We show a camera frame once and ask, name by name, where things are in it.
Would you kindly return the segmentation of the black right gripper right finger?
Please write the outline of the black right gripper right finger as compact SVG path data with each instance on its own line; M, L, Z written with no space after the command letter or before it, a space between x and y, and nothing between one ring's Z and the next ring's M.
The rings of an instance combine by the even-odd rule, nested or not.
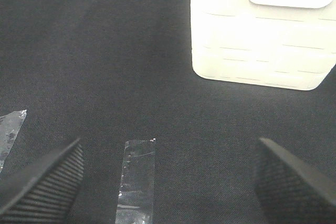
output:
M335 223L333 180L263 137L254 165L254 190L268 223Z

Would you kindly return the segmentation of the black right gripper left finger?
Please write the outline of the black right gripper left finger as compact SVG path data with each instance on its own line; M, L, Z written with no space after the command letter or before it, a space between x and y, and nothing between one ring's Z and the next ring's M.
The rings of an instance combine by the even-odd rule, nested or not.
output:
M64 223L83 180L80 139L1 180L1 223Z

